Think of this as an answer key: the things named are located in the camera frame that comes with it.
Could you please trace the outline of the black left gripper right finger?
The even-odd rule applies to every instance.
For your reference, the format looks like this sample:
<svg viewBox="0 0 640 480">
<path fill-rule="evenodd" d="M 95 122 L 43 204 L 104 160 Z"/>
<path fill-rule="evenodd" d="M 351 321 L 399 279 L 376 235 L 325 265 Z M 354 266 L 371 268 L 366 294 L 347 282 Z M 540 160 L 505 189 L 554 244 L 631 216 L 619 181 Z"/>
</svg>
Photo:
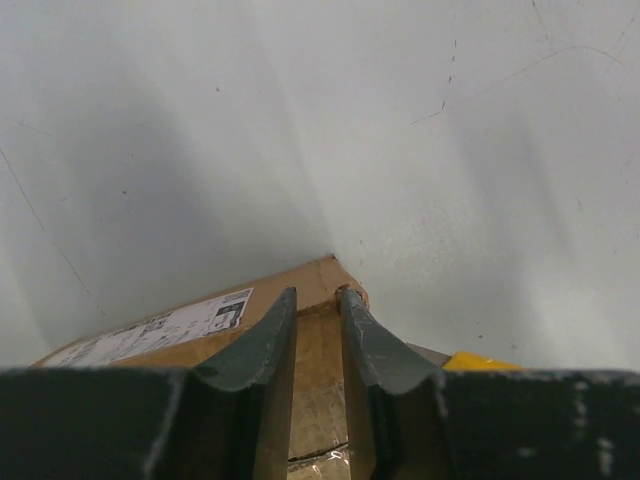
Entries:
<svg viewBox="0 0 640 480">
<path fill-rule="evenodd" d="M 635 479 L 639 376 L 625 370 L 447 371 L 353 290 L 341 295 L 355 479 Z"/>
</svg>

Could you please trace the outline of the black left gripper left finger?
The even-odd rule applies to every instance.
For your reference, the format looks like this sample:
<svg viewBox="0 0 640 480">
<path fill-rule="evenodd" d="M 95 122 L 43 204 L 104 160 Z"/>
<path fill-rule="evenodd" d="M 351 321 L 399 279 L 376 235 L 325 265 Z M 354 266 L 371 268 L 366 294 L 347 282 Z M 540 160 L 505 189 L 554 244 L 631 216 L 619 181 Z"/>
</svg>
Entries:
<svg viewBox="0 0 640 480">
<path fill-rule="evenodd" d="M 5 479 L 283 479 L 297 295 L 191 367 L 1 373 Z"/>
</svg>

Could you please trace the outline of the yellow utility knife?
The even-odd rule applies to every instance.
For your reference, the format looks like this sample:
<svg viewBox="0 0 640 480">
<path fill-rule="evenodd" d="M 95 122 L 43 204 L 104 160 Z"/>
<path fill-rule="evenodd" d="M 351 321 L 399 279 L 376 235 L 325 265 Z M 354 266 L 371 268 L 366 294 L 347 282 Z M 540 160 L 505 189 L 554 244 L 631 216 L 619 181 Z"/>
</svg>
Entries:
<svg viewBox="0 0 640 480">
<path fill-rule="evenodd" d="M 523 370 L 520 365 L 466 351 L 458 351 L 453 354 L 442 368 L 447 371 Z"/>
</svg>

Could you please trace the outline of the brown cardboard express box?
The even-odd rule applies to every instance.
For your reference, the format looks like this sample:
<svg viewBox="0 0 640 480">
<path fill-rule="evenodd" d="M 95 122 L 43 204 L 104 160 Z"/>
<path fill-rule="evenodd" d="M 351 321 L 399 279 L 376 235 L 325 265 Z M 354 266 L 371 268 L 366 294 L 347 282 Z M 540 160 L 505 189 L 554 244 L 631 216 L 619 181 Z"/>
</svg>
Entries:
<svg viewBox="0 0 640 480">
<path fill-rule="evenodd" d="M 279 479 L 349 479 L 338 300 L 360 286 L 333 257 L 78 340 L 41 363 L 194 366 L 256 324 L 286 287 L 298 293 L 290 459 L 272 465 Z"/>
</svg>

